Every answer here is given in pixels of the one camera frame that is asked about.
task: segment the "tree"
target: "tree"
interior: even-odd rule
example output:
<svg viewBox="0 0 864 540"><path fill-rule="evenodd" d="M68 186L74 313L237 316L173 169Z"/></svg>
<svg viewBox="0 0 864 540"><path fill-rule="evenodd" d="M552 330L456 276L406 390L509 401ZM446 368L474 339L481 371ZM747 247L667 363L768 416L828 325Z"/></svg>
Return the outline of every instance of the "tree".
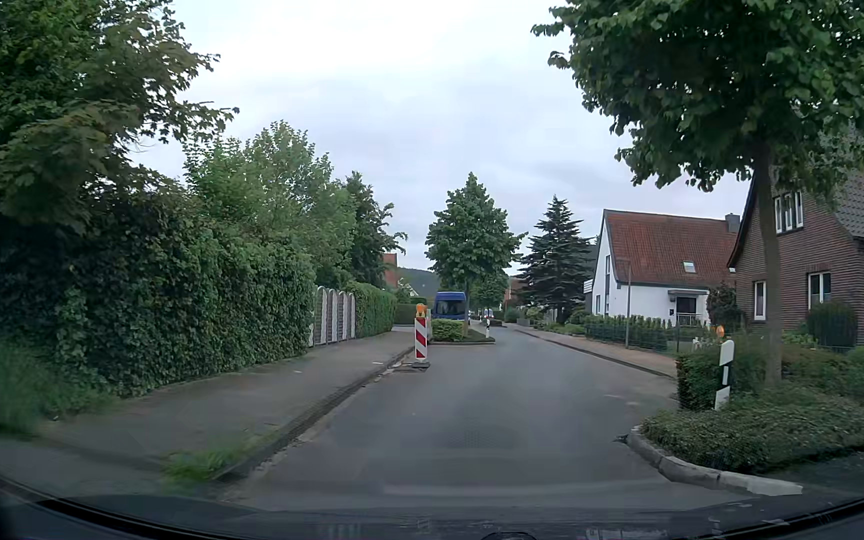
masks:
<svg viewBox="0 0 864 540"><path fill-rule="evenodd" d="M258 238L294 241L320 286L342 288L353 277L353 197L306 131L272 122L245 142L219 139L185 152L186 180L211 215Z"/></svg>
<svg viewBox="0 0 864 540"><path fill-rule="evenodd" d="M389 234L385 228L396 206L389 202L379 206L373 195L372 186L362 181L362 175L352 171L345 178L345 191L348 192L355 212L355 229L352 234L350 253L351 272L358 282L372 284L378 288L385 281L385 264L382 254L402 251L399 240L409 240L405 232Z"/></svg>
<svg viewBox="0 0 864 540"><path fill-rule="evenodd" d="M432 271L449 287L471 296L473 284L495 276L516 258L525 234L512 234L506 211L486 193L473 173L465 186L448 192L445 209L435 212L425 252Z"/></svg>
<svg viewBox="0 0 864 540"><path fill-rule="evenodd" d="M570 0L536 35L568 30L571 69L590 112L629 129L616 154L632 182L712 191L727 173L751 180L766 278L766 384L782 376L776 190L834 204L864 169L864 3L834 0Z"/></svg>
<svg viewBox="0 0 864 540"><path fill-rule="evenodd" d="M708 320L713 325L724 326L728 333L737 331L742 324L742 310L736 301L736 289L725 282L708 290L705 309L708 311Z"/></svg>
<svg viewBox="0 0 864 540"><path fill-rule="evenodd" d="M178 98L218 55L189 51L169 4L0 2L0 267L75 241L104 193L169 190L130 160L143 139L208 140L237 112Z"/></svg>
<svg viewBox="0 0 864 540"><path fill-rule="evenodd" d="M545 219L535 224L541 235L530 238L531 252L522 258L525 269L520 297L544 311L555 309L558 323L582 304L583 283L589 278L588 238L579 235L581 219L572 219L569 201L552 197Z"/></svg>
<svg viewBox="0 0 864 540"><path fill-rule="evenodd" d="M479 277L469 291L468 306L472 310L498 308L508 288L509 275L505 272Z"/></svg>

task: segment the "blue van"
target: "blue van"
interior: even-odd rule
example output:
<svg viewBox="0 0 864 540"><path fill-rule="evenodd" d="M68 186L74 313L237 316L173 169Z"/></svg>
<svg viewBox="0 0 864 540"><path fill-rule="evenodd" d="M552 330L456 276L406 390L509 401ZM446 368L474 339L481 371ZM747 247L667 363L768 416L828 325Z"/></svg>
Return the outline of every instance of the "blue van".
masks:
<svg viewBox="0 0 864 540"><path fill-rule="evenodd" d="M467 305L464 292L437 292L432 304L432 318L465 321L469 315Z"/></svg>

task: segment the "balcony railing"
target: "balcony railing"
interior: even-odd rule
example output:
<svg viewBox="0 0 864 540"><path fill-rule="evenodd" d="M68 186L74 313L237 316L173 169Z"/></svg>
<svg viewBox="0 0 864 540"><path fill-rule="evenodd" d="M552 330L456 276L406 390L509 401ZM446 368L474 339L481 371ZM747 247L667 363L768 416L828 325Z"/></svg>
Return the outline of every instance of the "balcony railing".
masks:
<svg viewBox="0 0 864 540"><path fill-rule="evenodd" d="M702 319L697 313L676 313L675 324L677 327L698 327L702 326Z"/></svg>

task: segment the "windshield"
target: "windshield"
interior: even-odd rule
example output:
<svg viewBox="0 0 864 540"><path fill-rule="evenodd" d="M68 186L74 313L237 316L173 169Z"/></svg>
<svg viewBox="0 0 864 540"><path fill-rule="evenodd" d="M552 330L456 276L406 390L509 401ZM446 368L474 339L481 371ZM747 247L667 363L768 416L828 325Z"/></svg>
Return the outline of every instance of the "windshield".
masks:
<svg viewBox="0 0 864 540"><path fill-rule="evenodd" d="M463 300L438 300L435 302L436 315L463 315L466 303Z"/></svg>
<svg viewBox="0 0 864 540"><path fill-rule="evenodd" d="M0 2L2 479L193 529L864 498L864 7L316 6Z"/></svg>

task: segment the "front door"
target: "front door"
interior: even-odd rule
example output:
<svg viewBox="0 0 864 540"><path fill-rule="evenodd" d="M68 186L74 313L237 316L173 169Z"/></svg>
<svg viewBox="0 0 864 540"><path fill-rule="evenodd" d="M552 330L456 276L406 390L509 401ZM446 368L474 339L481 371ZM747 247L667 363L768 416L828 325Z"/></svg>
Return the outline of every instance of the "front door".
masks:
<svg viewBox="0 0 864 540"><path fill-rule="evenodd" d="M688 327L699 324L694 296L677 296L675 299L676 325Z"/></svg>

